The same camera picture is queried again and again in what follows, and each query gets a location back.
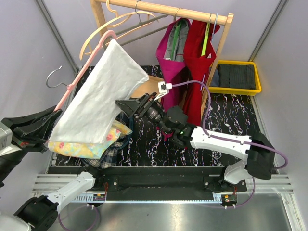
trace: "gray floor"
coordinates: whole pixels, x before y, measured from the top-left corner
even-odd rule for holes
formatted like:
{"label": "gray floor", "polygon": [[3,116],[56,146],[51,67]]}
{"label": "gray floor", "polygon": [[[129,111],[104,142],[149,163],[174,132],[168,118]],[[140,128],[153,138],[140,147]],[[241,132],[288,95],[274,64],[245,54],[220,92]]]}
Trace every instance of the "gray floor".
{"label": "gray floor", "polygon": [[[63,224],[72,231],[84,231],[95,220],[90,208],[71,213],[82,205],[71,203],[61,212]],[[104,204],[99,212],[100,221],[93,231],[291,230],[279,195],[255,195],[248,205],[229,210],[184,204]],[[49,230],[63,229],[56,221]]]}

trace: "clothing rack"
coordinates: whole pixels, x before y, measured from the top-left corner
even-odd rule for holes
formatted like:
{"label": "clothing rack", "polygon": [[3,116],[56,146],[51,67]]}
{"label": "clothing rack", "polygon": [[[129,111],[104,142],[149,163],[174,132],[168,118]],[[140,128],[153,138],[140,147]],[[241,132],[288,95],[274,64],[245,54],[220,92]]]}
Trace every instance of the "clothing rack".
{"label": "clothing rack", "polygon": [[[91,6],[94,12],[94,17],[97,23],[98,27],[101,27],[106,23],[105,16],[103,13],[103,8],[102,8],[102,3],[106,3],[107,0],[90,0]],[[150,11],[154,13],[161,13],[161,14],[166,14],[166,15],[172,15],[172,16],[177,16],[177,17],[182,17],[182,18],[187,18],[187,19],[193,19],[193,20],[198,20],[202,22],[210,22],[214,23],[216,20],[216,15],[215,14],[210,14],[210,13],[204,13],[204,12],[199,12],[199,11],[192,11],[192,10],[187,10],[179,7],[172,7],[172,6],[165,6],[161,4],[155,4],[155,3],[150,3],[150,2],[145,2],[145,1],[138,1],[136,2],[135,0],[110,0],[109,4],[111,5],[116,5],[116,6],[123,6],[127,8],[132,8],[132,9],[138,9],[138,10],[143,10],[143,11]],[[220,42],[217,48],[216,52],[216,59],[213,62],[213,67],[216,67],[220,58],[220,54],[222,52],[223,46],[225,45],[225,41],[227,39],[227,35],[231,26],[233,20],[233,14],[230,13],[228,16],[222,16],[218,15],[217,16],[217,21],[216,24],[224,26]],[[104,28],[101,30],[101,35],[103,35],[107,31],[107,28]],[[214,71],[216,68],[212,68],[207,80],[206,85],[209,87],[210,83],[212,81]],[[203,98],[202,98],[202,114],[205,108],[206,104],[206,99],[207,99],[207,92],[204,90],[203,92]]]}

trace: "yellow bin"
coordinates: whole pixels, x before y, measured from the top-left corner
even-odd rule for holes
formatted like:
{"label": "yellow bin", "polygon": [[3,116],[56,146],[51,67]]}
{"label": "yellow bin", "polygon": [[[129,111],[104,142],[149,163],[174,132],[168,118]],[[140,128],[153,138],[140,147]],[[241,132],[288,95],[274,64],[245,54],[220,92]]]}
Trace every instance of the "yellow bin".
{"label": "yellow bin", "polygon": [[230,61],[230,60],[219,60],[218,64],[231,64],[231,65],[253,65],[255,67],[255,82],[256,89],[240,89],[240,88],[220,88],[220,87],[209,87],[210,93],[221,93],[221,94],[235,94],[235,95],[251,95],[254,96],[262,91],[257,66],[254,62],[244,61]]}

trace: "plaid cloth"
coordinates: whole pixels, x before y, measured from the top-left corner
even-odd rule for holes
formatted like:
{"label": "plaid cloth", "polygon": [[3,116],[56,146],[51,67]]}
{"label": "plaid cloth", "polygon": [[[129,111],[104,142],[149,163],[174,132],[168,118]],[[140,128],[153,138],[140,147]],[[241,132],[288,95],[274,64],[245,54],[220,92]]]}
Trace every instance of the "plaid cloth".
{"label": "plaid cloth", "polygon": [[[126,124],[131,130],[133,129],[133,119],[128,119],[124,113],[120,113],[117,118],[123,124]],[[117,154],[120,149],[123,149],[129,142],[132,134],[123,138],[119,138],[116,142],[109,146],[99,160],[81,159],[86,166],[93,166],[100,170],[116,165]]]}

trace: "white towel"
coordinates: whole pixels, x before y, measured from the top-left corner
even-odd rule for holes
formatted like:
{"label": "white towel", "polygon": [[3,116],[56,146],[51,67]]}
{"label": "white towel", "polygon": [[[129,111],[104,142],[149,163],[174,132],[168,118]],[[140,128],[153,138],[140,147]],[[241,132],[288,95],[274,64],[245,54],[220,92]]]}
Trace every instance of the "white towel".
{"label": "white towel", "polygon": [[113,120],[121,112],[115,100],[129,99],[149,76],[111,40],[87,81],[54,127],[50,141],[104,143]]}

